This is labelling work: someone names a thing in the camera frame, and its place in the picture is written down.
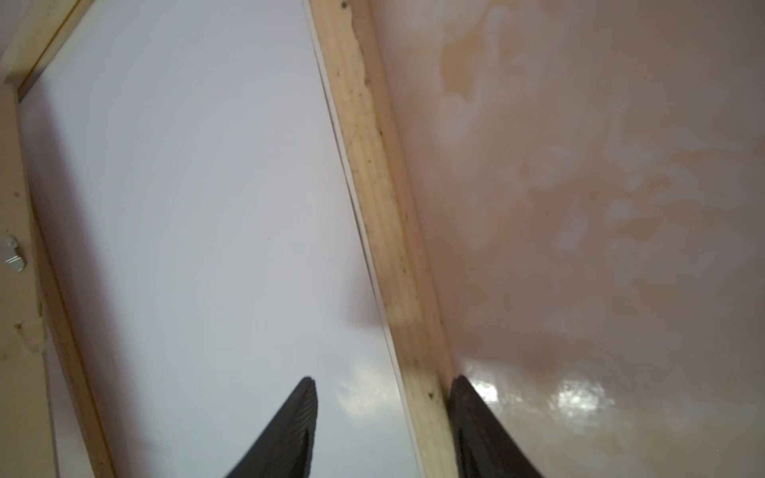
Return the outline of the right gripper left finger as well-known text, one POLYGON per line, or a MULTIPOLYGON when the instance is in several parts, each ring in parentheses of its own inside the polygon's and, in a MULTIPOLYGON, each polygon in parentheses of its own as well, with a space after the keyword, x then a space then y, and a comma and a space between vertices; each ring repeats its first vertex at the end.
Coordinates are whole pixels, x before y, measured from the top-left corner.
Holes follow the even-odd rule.
POLYGON ((317 416, 316 382, 305 376, 228 477, 307 478, 317 416))

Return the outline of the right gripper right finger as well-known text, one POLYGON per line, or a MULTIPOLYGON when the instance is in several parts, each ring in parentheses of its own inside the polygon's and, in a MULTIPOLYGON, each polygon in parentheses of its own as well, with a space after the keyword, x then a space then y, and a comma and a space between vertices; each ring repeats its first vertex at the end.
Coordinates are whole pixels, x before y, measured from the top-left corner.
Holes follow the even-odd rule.
POLYGON ((452 381, 447 412, 459 478, 542 478, 465 376, 452 381))

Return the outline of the autumn forest photo print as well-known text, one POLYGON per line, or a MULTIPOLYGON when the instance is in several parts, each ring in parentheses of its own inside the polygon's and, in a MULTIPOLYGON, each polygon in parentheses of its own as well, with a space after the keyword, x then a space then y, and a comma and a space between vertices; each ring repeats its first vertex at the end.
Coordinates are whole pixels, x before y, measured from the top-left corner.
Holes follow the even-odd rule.
POLYGON ((315 477, 420 473, 300 1, 98 1, 21 104, 121 477, 222 477, 305 376, 315 477))

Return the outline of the light wooden picture frame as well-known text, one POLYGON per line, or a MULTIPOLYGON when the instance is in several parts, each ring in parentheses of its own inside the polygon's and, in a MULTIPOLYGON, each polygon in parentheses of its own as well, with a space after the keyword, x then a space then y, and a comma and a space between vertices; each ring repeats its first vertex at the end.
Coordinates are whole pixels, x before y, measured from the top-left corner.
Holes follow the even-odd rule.
MULTIPOLYGON (((2 3, 1 76, 19 91, 20 127, 22 101, 96 2, 2 3)), ((418 221, 402 184, 404 162, 371 8, 364 1, 300 2, 313 34, 370 279, 398 369, 398 389, 420 468, 416 477, 454 476, 451 434, 428 350, 428 322, 436 313, 436 303, 418 238, 418 221)), ((48 313, 66 326, 60 336, 60 359, 73 360, 71 346, 78 347, 83 362, 70 380, 72 392, 84 403, 82 428, 93 432, 95 444, 107 446, 108 469, 119 476, 32 187, 31 195, 42 236, 41 274, 49 295, 48 313)))

